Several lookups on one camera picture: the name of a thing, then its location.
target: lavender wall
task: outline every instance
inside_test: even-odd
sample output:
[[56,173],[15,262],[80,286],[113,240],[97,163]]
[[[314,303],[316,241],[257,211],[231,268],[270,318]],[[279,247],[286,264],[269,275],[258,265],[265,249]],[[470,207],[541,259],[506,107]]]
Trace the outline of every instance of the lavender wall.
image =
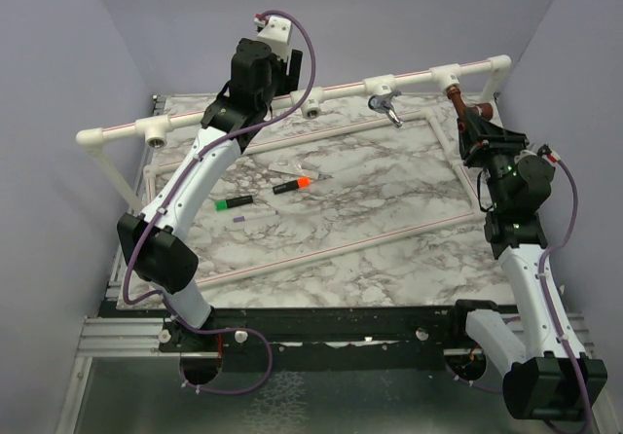
[[[621,76],[623,0],[555,0],[512,73],[500,101],[510,128],[549,142],[567,162],[580,195],[568,247],[553,258],[565,296],[586,316],[623,416],[621,339]],[[560,240],[570,190],[562,172],[543,206],[546,232]]]
[[252,18],[266,9],[290,12],[305,25],[319,58],[318,82],[335,85],[496,54],[517,59],[551,2],[102,1],[154,93],[220,90],[239,38],[253,36]]
[[[148,114],[100,0],[0,0],[0,431],[51,433],[124,203],[74,141]],[[110,151],[135,172],[140,142]]]

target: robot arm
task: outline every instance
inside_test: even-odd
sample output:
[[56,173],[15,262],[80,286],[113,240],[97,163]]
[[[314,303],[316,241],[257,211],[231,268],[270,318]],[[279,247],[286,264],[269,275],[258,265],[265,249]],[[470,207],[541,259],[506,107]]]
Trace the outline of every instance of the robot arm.
[[[262,123],[273,98],[298,86],[302,53],[290,53],[290,20],[270,16],[256,18],[256,24],[257,40],[238,43],[231,79],[206,108],[183,163],[154,201],[138,216],[124,214],[117,225],[126,262],[137,249],[134,271],[195,328],[203,325],[211,307],[193,280],[198,257],[183,241],[207,195],[258,132],[240,130]],[[233,138],[218,143],[227,134]]]
[[491,302],[469,305],[463,332],[503,376],[504,401],[512,416],[578,420],[583,407],[575,361],[591,404],[604,387],[606,371],[603,361],[589,359],[571,329],[549,261],[541,260],[548,244],[537,210],[551,194],[555,168],[527,150],[524,134],[490,123],[490,105],[465,105],[457,83],[445,93],[457,111],[464,164],[486,173],[492,205],[481,206],[487,213],[485,237],[510,281],[525,337],[521,342],[499,313],[487,308]]

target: marble surface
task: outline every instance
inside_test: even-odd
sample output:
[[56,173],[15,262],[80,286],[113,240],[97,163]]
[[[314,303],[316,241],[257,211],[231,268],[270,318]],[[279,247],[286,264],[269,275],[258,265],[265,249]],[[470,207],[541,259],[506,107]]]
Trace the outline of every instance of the marble surface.
[[[173,96],[171,114],[198,111],[210,96]],[[254,143],[339,127],[379,117],[366,99],[323,104],[323,115],[287,118],[263,129]],[[441,95],[403,95],[396,110],[429,106],[451,140],[456,117]],[[179,162],[198,127],[169,135],[152,164]],[[321,174],[308,188],[275,196],[272,186],[296,176],[269,170],[271,163],[301,164]],[[475,179],[475,172],[469,173]],[[158,189],[170,175],[158,179]],[[216,199],[252,195],[254,205],[216,212]],[[278,210],[276,216],[234,223],[239,215]],[[313,253],[395,230],[429,224],[471,211],[469,198],[424,119],[335,136],[243,156],[216,184],[186,240],[199,255],[196,280]],[[136,275],[132,296],[147,290]],[[459,298],[514,302],[510,285],[484,239],[482,221],[202,290],[217,307],[338,307],[446,305]],[[155,307],[159,300],[140,307]]]

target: metal floor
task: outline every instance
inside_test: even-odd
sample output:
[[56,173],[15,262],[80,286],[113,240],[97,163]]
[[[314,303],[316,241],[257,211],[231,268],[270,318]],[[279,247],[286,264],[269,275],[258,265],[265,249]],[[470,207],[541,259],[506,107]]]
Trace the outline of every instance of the metal floor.
[[[224,397],[180,387],[174,358],[98,359],[80,434],[551,433],[513,419],[499,395],[417,370],[274,373],[257,391]],[[257,374],[227,375],[243,387]],[[567,424],[576,432],[579,426]]]

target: metal faucet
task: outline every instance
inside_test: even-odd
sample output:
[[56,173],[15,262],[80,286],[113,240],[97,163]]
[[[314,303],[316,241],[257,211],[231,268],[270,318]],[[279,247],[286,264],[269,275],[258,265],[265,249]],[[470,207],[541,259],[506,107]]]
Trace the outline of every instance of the metal faucet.
[[403,121],[396,115],[396,110],[393,109],[391,100],[394,96],[400,96],[402,93],[400,90],[394,90],[384,95],[372,95],[368,100],[368,108],[377,113],[386,115],[389,120],[396,127],[402,127]]

